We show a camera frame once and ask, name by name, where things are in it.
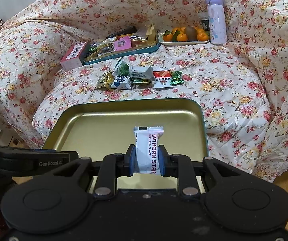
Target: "candy wrapper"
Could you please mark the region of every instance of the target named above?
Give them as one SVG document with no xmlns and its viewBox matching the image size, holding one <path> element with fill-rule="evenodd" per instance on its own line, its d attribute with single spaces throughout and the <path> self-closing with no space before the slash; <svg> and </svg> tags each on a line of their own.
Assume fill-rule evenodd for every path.
<svg viewBox="0 0 288 241">
<path fill-rule="evenodd" d="M 171 71 L 170 70 L 161 70 L 154 72 L 155 83 L 154 88 L 169 88 L 173 87 L 171 85 Z"/>
<path fill-rule="evenodd" d="M 181 78 L 182 72 L 181 71 L 171 71 L 171 85 L 181 85 L 184 84 L 184 80 Z"/>
<path fill-rule="evenodd" d="M 132 78 L 140 78 L 150 81 L 155 80 L 153 75 L 153 68 L 151 66 L 147 67 L 132 66 L 129 72 Z"/>
<path fill-rule="evenodd" d="M 114 44 L 109 42 L 109 43 L 105 43 L 105 44 L 100 44 L 97 46 L 98 49 L 98 57 L 105 55 L 107 53 L 112 53 L 114 52 Z"/>
<path fill-rule="evenodd" d="M 114 41 L 117 40 L 117 37 L 111 37 L 111 38 L 108 38 L 106 40 L 103 40 L 102 44 L 105 44 L 105 43 L 113 43 Z"/>
<path fill-rule="evenodd" d="M 88 49 L 88 52 L 86 53 L 85 59 L 92 55 L 94 52 L 97 52 L 97 45 L 96 43 L 91 44 L 90 48 Z"/>
<path fill-rule="evenodd" d="M 163 127 L 135 127 L 136 164 L 135 173 L 160 175 L 157 140 L 163 135 Z"/>
<path fill-rule="evenodd" d="M 114 76 L 110 72 L 105 73 L 98 78 L 95 89 L 106 88 L 112 91 L 113 89 L 111 89 L 111 84 L 113 83 L 113 81 Z"/>
<path fill-rule="evenodd" d="M 129 66 L 120 58 L 113 71 L 114 76 L 129 76 Z"/>
<path fill-rule="evenodd" d="M 129 76 L 115 76 L 114 82 L 111 85 L 112 89 L 130 90 L 130 77 Z"/>
<path fill-rule="evenodd" d="M 146 79 L 132 78 L 131 80 L 132 85 L 148 85 L 151 83 L 152 81 Z"/>
<path fill-rule="evenodd" d="M 147 28 L 146 27 L 141 27 L 137 30 L 136 33 L 134 33 L 132 36 L 130 36 L 130 39 L 140 39 L 140 40 L 144 40 L 146 41 L 146 31 Z"/>
</svg>

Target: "kiwi fruit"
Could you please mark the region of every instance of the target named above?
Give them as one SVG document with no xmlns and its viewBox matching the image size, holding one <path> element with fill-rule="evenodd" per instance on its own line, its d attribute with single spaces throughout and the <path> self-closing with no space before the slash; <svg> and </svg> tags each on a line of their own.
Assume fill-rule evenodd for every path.
<svg viewBox="0 0 288 241">
<path fill-rule="evenodd" d="M 185 28 L 184 32 L 187 35 L 188 41 L 193 42 L 197 40 L 197 32 L 194 27 L 188 26 Z"/>
</svg>

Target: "fruit plate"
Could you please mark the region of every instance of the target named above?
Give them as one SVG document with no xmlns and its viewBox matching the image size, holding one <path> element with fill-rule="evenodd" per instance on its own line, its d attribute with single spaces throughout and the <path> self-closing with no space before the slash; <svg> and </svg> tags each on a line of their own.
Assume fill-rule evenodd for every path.
<svg viewBox="0 0 288 241">
<path fill-rule="evenodd" d="M 196 45 L 196 44 L 206 44 L 209 43 L 209 41 L 206 42 L 199 42 L 199 41 L 193 41 L 193 42 L 165 42 L 163 41 L 163 36 L 159 36 L 158 40 L 160 44 L 163 44 L 164 46 L 183 46 L 183 45 Z"/>
</svg>

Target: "snack tray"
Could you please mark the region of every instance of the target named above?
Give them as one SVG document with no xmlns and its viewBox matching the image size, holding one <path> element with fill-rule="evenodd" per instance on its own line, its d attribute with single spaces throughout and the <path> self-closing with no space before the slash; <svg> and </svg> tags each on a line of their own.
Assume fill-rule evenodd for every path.
<svg viewBox="0 0 288 241">
<path fill-rule="evenodd" d="M 98 51 L 94 52 L 91 55 L 92 57 L 90 57 L 90 56 L 88 57 L 91 59 L 84 61 L 84 65 L 90 65 L 90 64 L 97 63 L 97 62 L 102 62 L 102 61 L 106 61 L 106 60 L 110 60 L 110 59 L 116 59 L 116 58 L 120 58 L 120 57 L 124 57 L 124 56 L 134 55 L 134 54 L 153 53 L 153 52 L 157 51 L 159 46 L 160 46 L 160 43 L 159 43 L 159 41 L 157 39 L 157 35 L 156 35 L 156 40 L 154 42 L 145 41 L 145 43 L 143 43 L 143 45 L 139 46 L 139 47 L 134 47 L 134 48 L 130 48 L 127 50 L 122 50 L 122 51 L 117 51 L 117 52 L 111 52 L 111 53 L 107 53 L 107 54 L 99 56 L 99 57 L 97 57 Z"/>
<path fill-rule="evenodd" d="M 199 41 L 193 41 L 193 42 L 165 42 L 163 41 L 163 36 L 159 35 L 158 40 L 161 44 L 164 46 L 183 46 L 183 45 L 196 45 L 196 44 L 207 44 L 209 41 L 206 42 L 199 42 Z"/>
<path fill-rule="evenodd" d="M 79 157 L 102 160 L 112 153 L 125 153 L 135 144 L 135 126 L 163 126 L 158 140 L 169 154 L 183 154 L 193 161 L 208 156 L 203 112 L 190 99 L 146 99 L 74 105 L 57 120 L 43 149 L 77 151 Z M 120 177 L 117 188 L 176 188 L 176 178 L 154 174 Z"/>
</svg>

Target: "sofa armrest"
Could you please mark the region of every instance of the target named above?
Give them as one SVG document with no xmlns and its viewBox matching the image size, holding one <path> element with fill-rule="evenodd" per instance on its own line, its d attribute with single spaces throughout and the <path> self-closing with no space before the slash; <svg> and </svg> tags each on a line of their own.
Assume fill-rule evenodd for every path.
<svg viewBox="0 0 288 241">
<path fill-rule="evenodd" d="M 230 45 L 255 65 L 277 113 L 288 96 L 288 0 L 238 0 L 227 21 Z"/>
</svg>

